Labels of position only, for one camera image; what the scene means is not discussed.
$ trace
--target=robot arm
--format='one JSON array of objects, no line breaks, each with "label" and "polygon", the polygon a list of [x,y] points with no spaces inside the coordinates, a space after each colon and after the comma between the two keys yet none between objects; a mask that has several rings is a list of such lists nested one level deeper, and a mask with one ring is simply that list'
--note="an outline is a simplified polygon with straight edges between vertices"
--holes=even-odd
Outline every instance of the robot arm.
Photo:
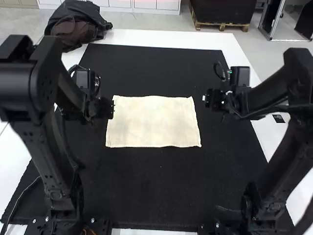
[{"label": "robot arm", "polygon": [[[232,67],[220,89],[208,89],[206,107],[238,119],[258,120],[273,112],[291,116],[286,134],[264,174],[250,182],[242,196],[239,234],[303,234],[312,224],[313,202],[292,231],[280,231],[276,220],[286,201],[313,167],[313,57],[305,48],[284,53],[285,65],[259,86],[247,86],[246,67]],[[280,105],[288,100],[288,105]]]},{"label": "robot arm", "polygon": [[79,69],[73,79],[61,55],[62,43],[54,37],[44,37],[36,47],[27,36],[6,39],[0,47],[0,117],[21,137],[44,183],[49,231],[80,234],[83,187],[60,135],[54,103],[66,118],[91,122],[112,118],[113,101],[100,97],[94,72]]}]

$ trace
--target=white towel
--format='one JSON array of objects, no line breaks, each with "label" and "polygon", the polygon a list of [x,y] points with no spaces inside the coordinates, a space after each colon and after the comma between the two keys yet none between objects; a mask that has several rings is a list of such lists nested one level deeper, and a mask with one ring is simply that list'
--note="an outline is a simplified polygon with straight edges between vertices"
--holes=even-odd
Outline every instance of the white towel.
[{"label": "white towel", "polygon": [[201,147],[192,97],[115,95],[113,100],[107,147]]}]

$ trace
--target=rubber mat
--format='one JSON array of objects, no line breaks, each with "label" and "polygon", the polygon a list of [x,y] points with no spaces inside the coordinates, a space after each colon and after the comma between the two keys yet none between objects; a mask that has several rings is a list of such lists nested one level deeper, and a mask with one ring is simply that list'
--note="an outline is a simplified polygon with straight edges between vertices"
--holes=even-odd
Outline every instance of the rubber mat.
[{"label": "rubber mat", "polygon": [[[100,74],[102,96],[192,96],[202,147],[106,148],[107,120],[94,126],[67,123],[70,146],[87,165],[80,173],[85,218],[104,216],[115,227],[195,231],[213,220],[215,205],[240,209],[247,183],[267,161],[250,121],[222,123],[223,114],[205,108],[202,95],[220,85],[216,61],[226,65],[221,51],[88,46],[80,65]],[[31,162],[2,221],[37,176]],[[46,212],[40,182],[22,199],[12,222],[27,224]],[[288,213],[281,224],[292,226]]]}]

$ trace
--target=white floor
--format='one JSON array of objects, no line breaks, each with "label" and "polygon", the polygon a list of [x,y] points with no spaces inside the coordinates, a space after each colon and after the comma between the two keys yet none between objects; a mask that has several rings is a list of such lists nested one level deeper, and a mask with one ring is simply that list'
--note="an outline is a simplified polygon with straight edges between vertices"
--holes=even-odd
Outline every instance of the white floor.
[{"label": "white floor", "polygon": [[[9,34],[28,34],[38,41],[53,10],[0,8],[0,43]],[[114,28],[196,31],[191,20],[188,3],[183,2],[179,16],[140,13],[101,12]],[[233,33],[261,80],[265,80],[283,65],[283,52],[290,47],[307,47],[313,53],[312,42],[269,42],[258,30],[261,13],[253,15],[248,33],[239,28],[227,27],[224,33]],[[286,24],[289,16],[280,20],[276,38],[299,39]],[[202,28],[201,32],[218,32],[215,26]]]}]

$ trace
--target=black box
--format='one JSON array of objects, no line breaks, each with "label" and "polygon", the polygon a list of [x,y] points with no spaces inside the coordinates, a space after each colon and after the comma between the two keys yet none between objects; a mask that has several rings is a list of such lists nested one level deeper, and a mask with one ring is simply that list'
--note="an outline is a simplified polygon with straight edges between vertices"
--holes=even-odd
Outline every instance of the black box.
[{"label": "black box", "polygon": [[248,24],[257,0],[191,0],[196,18],[202,23]]}]

